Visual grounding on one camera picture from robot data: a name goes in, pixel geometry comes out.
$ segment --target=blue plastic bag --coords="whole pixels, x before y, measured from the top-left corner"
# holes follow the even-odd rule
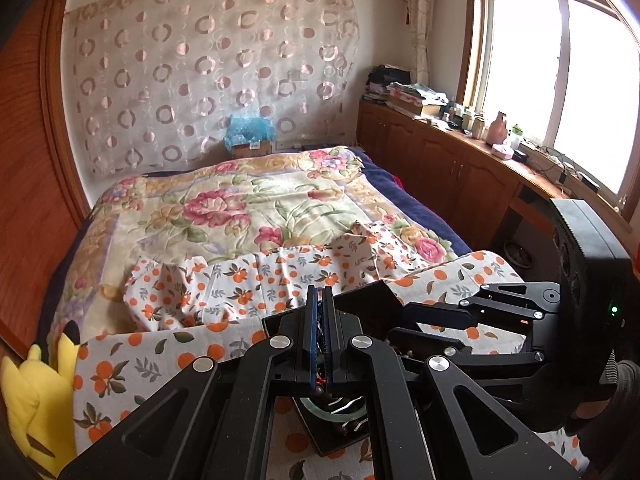
[[[273,140],[274,127],[263,117],[233,117],[225,134],[225,147],[231,152],[233,146],[260,142],[261,140]]]

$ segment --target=curtain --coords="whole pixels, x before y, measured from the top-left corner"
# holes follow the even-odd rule
[[[429,84],[427,38],[433,19],[433,0],[408,0],[411,26],[412,81]]]
[[[70,134],[101,175],[188,170],[230,117],[276,140],[344,131],[356,58],[353,0],[101,0],[66,19]]]

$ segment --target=window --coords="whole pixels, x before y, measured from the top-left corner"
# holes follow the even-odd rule
[[[614,16],[577,0],[486,0],[476,109],[498,111],[624,201],[638,129],[640,57]]]

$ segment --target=white sheet with orange dots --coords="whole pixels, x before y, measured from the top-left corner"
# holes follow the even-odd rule
[[[252,344],[264,338],[261,318],[303,304],[308,284],[331,285],[334,294],[338,294],[384,279],[402,303],[455,303],[475,294],[485,282],[521,282],[500,256],[487,251],[427,268],[417,253],[381,228],[375,224],[357,225],[351,234],[328,246],[268,251],[211,266],[198,257],[175,265],[142,262],[142,258],[130,280],[126,299],[141,329],[148,332],[98,336],[79,349],[74,380],[78,452],[129,415],[197,356],[227,360],[244,355]],[[142,286],[148,287],[146,300],[140,296]],[[223,294],[211,299],[216,290]],[[168,304],[164,300],[167,297],[171,298]],[[520,335],[483,325],[466,331],[437,326],[422,329],[459,338],[478,353],[518,352],[523,342]],[[320,458],[290,400],[278,399],[275,412],[267,478],[302,478],[301,472],[306,480],[372,478],[368,440]],[[563,432],[543,438],[578,469],[586,468],[587,461],[575,439],[567,438]]]

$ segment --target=cardboard box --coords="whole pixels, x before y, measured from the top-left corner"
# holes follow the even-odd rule
[[[231,147],[231,158],[249,158],[252,156],[269,155],[273,151],[270,140],[238,144]]]
[[[440,105],[415,106],[393,95],[389,96],[388,102],[420,117],[436,117],[440,113]]]

